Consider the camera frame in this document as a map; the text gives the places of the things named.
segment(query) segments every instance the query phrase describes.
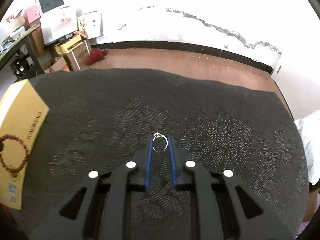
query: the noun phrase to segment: red beaded bracelet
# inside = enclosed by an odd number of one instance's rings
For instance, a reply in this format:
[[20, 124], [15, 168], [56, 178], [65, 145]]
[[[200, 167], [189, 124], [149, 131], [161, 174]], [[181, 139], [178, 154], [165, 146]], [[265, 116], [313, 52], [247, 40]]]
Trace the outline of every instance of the red beaded bracelet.
[[17, 168], [9, 168], [4, 163], [4, 160], [3, 160], [3, 157], [2, 157], [2, 153], [0, 152], [0, 162], [2, 164], [2, 167], [4, 167], [6, 171], [8, 171], [10, 173], [19, 173], [23, 169], [23, 167], [26, 165], [28, 160], [29, 160], [29, 157], [30, 157], [29, 151], [28, 151], [27, 146], [25, 145], [24, 141], [22, 139], [20, 139], [19, 137], [16, 137], [16, 136], [11, 135], [11, 134], [5, 134], [5, 135], [0, 137], [0, 141], [1, 142], [3, 142], [4, 140], [7, 140], [7, 139], [14, 140], [14, 141], [17, 141], [18, 143], [20, 143], [24, 148], [26, 156], [25, 156], [24, 160], [22, 161], [22, 163], [21, 163], [21, 165], [19, 167], [17, 167]]

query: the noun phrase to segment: silver ring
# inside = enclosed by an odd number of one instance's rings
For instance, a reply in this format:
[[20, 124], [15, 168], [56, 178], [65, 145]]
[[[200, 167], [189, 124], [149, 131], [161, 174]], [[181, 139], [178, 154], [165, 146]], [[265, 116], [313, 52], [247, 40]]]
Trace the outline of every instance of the silver ring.
[[160, 134], [160, 133], [158, 133], [158, 132], [156, 132], [153, 136], [154, 136], [154, 138], [153, 138], [153, 140], [152, 140], [152, 148], [153, 148], [153, 150], [156, 151], [157, 153], [159, 153], [159, 151], [157, 151], [157, 150], [153, 147], [153, 142], [155, 141], [156, 138], [159, 138], [159, 137], [163, 137], [163, 138], [165, 139], [167, 145], [165, 146], [165, 148], [164, 148], [164, 150], [163, 150], [163, 152], [164, 152], [164, 151], [167, 149], [167, 147], [168, 147], [168, 139], [166, 138], [166, 136], [164, 136], [163, 134]]

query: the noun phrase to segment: blue strip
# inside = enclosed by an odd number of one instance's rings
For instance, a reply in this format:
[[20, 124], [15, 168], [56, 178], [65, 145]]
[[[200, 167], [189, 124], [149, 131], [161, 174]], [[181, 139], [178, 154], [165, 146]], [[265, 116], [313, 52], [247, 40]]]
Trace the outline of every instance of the blue strip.
[[172, 143], [171, 138], [168, 138], [168, 145], [169, 145], [169, 162], [170, 162], [170, 174], [171, 174], [171, 182], [174, 190], [177, 187], [177, 174], [176, 174], [176, 163], [174, 161], [174, 154], [172, 150]]
[[144, 183], [144, 188], [146, 191], [149, 190], [149, 183], [150, 183], [150, 176], [151, 176], [151, 162], [152, 162], [152, 141], [149, 144], [149, 151], [147, 157], [147, 164], [146, 164], [146, 181]]

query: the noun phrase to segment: triangular cutout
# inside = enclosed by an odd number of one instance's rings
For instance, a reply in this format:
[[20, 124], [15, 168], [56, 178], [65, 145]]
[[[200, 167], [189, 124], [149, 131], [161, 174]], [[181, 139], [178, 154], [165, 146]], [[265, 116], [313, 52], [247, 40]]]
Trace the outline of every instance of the triangular cutout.
[[244, 215], [247, 219], [262, 215], [262, 209], [254, 202], [252, 198], [248, 196], [246, 192], [244, 192], [241, 187], [237, 186], [236, 192], [241, 202]]
[[69, 218], [70, 220], [76, 220], [86, 191], [86, 187], [83, 187], [81, 190], [79, 190], [61, 209], [60, 215], [65, 218]]

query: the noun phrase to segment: pink box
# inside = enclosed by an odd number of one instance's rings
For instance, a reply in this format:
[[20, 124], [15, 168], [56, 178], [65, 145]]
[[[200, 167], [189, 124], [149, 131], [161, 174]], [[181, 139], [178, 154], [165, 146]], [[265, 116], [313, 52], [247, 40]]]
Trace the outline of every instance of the pink box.
[[35, 4], [27, 9], [23, 13], [25, 19], [25, 26], [28, 26], [30, 23], [40, 18], [40, 13], [38, 6]]

